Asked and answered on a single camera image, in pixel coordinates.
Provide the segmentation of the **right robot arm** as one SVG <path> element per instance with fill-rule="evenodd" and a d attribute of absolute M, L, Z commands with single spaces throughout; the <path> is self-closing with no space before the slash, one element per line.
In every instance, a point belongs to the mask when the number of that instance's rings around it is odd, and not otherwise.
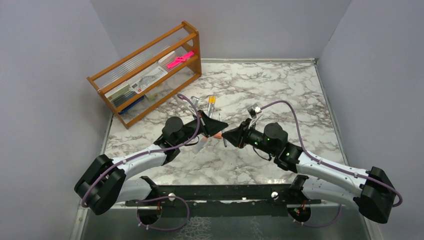
<path fill-rule="evenodd" d="M 237 148 L 250 145 L 274 158 L 281 169 L 307 175 L 301 184 L 288 190 L 289 199 L 300 204 L 306 199 L 326 200 L 358 209 L 371 221 L 386 224 L 395 206 L 395 188 L 381 168 L 349 167 L 302 149 L 288 141 L 288 133 L 278 123 L 269 123 L 260 132 L 246 119 L 222 137 Z"/>

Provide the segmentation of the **white grey pen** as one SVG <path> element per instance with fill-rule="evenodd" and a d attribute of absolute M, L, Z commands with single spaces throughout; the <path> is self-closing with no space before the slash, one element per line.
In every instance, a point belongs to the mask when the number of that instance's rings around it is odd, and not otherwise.
<path fill-rule="evenodd" d="M 221 113 L 218 113 L 218 120 L 219 121 L 222 121 L 222 118 L 221 118 Z M 225 148 L 227 148 L 227 141 L 224 139 L 224 137 L 222 136 L 222 134 L 224 133 L 224 130 L 221 130 L 220 131 L 220 136 L 221 136 L 221 139 L 222 139 L 222 141 L 223 141 L 223 145 L 224 145 L 224 147 Z"/>

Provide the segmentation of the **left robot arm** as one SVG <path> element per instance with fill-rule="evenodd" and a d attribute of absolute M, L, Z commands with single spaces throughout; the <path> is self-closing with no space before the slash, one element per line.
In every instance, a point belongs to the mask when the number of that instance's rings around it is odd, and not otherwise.
<path fill-rule="evenodd" d="M 180 148 L 198 135 L 212 137 L 228 126 L 226 122 L 208 117 L 202 110 L 188 123 L 177 116 L 170 117 L 160 137 L 149 147 L 122 157 L 97 156 L 75 184 L 74 191 L 81 198 L 81 205 L 96 215 L 105 213 L 115 203 L 135 199 L 152 205 L 157 200 L 153 182 L 131 178 L 170 163 L 180 153 Z"/>

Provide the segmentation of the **white pen yellow end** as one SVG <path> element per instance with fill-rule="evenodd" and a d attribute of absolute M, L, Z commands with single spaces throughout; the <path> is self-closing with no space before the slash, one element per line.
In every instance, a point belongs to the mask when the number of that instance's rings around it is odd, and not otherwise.
<path fill-rule="evenodd" d="M 214 110 L 215 110 L 215 103 L 216 103 L 217 97 L 215 95 L 212 95 L 209 97 L 209 117 L 213 116 Z"/>

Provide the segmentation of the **orange tip white marker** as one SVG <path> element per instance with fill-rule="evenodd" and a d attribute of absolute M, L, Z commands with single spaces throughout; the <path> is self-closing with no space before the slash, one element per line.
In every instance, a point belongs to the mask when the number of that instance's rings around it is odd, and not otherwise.
<path fill-rule="evenodd" d="M 208 137 L 203 137 L 199 140 L 199 142 L 194 146 L 193 153 L 198 154 L 205 146 L 205 144 L 208 142 Z"/>

